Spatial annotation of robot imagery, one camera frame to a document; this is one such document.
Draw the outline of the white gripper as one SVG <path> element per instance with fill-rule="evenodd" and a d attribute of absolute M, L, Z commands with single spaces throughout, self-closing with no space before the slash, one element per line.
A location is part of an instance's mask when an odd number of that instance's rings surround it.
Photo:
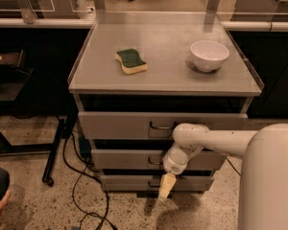
<path fill-rule="evenodd" d="M 183 148 L 174 143 L 165 153 L 162 162 L 167 172 L 161 177 L 158 190 L 158 199 L 165 200 L 176 184 L 176 175 L 180 175 L 186 169 L 189 161 L 199 153 L 198 148 Z"/>

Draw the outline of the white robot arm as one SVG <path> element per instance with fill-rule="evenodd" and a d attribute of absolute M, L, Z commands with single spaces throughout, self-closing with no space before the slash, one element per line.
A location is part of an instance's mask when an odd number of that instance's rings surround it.
<path fill-rule="evenodd" d="M 237 230 L 288 230 L 288 124 L 259 130 L 211 130 L 180 124 L 163 157 L 158 198 L 164 200 L 191 158 L 204 149 L 242 159 Z"/>

